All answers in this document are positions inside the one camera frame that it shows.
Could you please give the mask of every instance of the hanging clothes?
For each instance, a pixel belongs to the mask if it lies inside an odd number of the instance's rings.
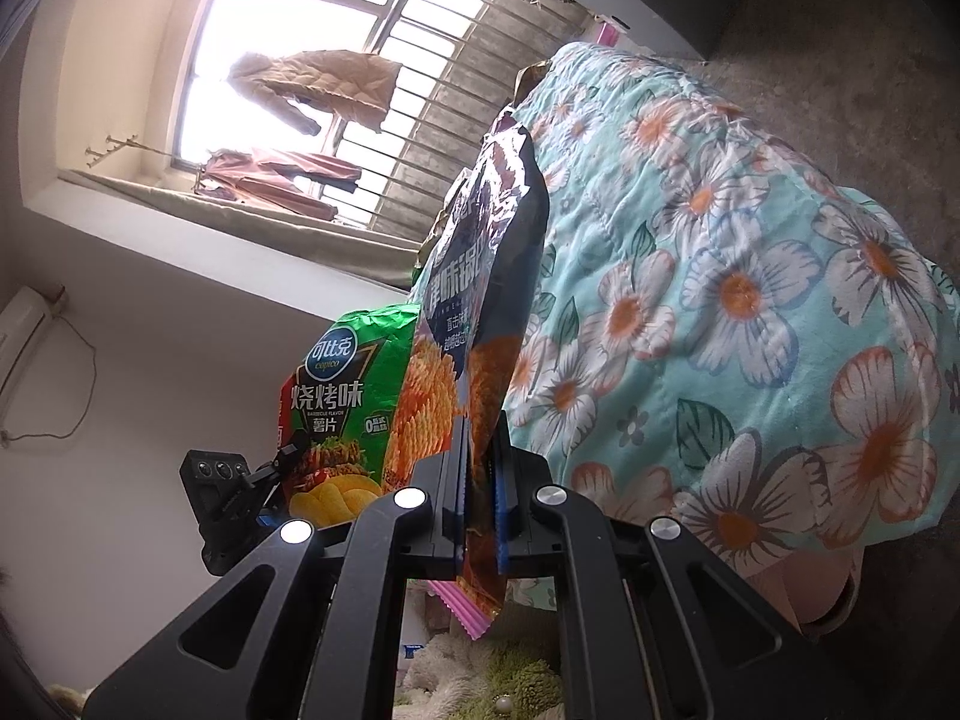
[[[380,132],[400,68],[382,56],[347,50],[300,52],[280,59],[246,53],[230,68],[227,83],[304,135],[320,134],[320,124],[290,100]]]
[[[353,191],[360,172],[356,165],[326,154],[275,148],[252,148],[251,153],[221,149],[200,169],[197,191],[247,205],[280,206],[295,214],[330,221],[337,215],[336,206],[309,196],[292,179],[305,176]]]

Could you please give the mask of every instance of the floral bedding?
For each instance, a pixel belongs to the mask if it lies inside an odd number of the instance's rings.
[[[512,440],[742,576],[934,524],[960,301],[889,214],[683,71],[565,46],[517,108],[551,197]],[[517,600],[553,605],[549,584]]]

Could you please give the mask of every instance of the air conditioner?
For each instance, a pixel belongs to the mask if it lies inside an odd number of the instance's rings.
[[[21,287],[0,312],[0,415],[51,320],[47,301],[29,287]]]

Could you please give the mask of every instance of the jacket sleeve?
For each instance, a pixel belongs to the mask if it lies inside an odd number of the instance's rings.
[[[274,90],[259,80],[229,79],[227,81],[237,94],[251,100],[261,108],[270,111],[277,119],[302,132],[304,135],[319,135],[320,124],[302,113],[295,105],[291,105],[286,98],[277,95]]]

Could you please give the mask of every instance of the cable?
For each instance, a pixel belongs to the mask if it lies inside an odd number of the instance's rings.
[[[69,433],[64,433],[64,435],[58,435],[56,433],[24,433],[22,436],[11,436],[10,433],[8,433],[5,429],[0,428],[0,446],[1,447],[6,448],[10,446],[13,442],[20,442],[21,440],[24,440],[24,439],[57,439],[57,440],[69,439],[69,437],[73,436],[73,434],[80,429],[80,425],[83,424],[83,420],[86,419],[86,415],[90,412],[90,404],[93,402],[93,391],[94,389],[96,389],[96,386],[97,386],[97,347],[93,346],[93,344],[90,343],[90,341],[84,338],[83,334],[80,333],[80,331],[73,326],[73,322],[70,322],[70,320],[67,317],[59,316],[59,317],[54,317],[54,319],[59,319],[61,322],[65,322],[67,327],[73,330],[77,338],[83,341],[83,343],[85,343],[88,349],[90,350],[90,362],[93,365],[93,380],[90,382],[90,393],[88,394],[88,396],[86,396],[86,406],[83,407],[83,413],[80,415],[80,419],[77,420],[77,424],[70,429]]]

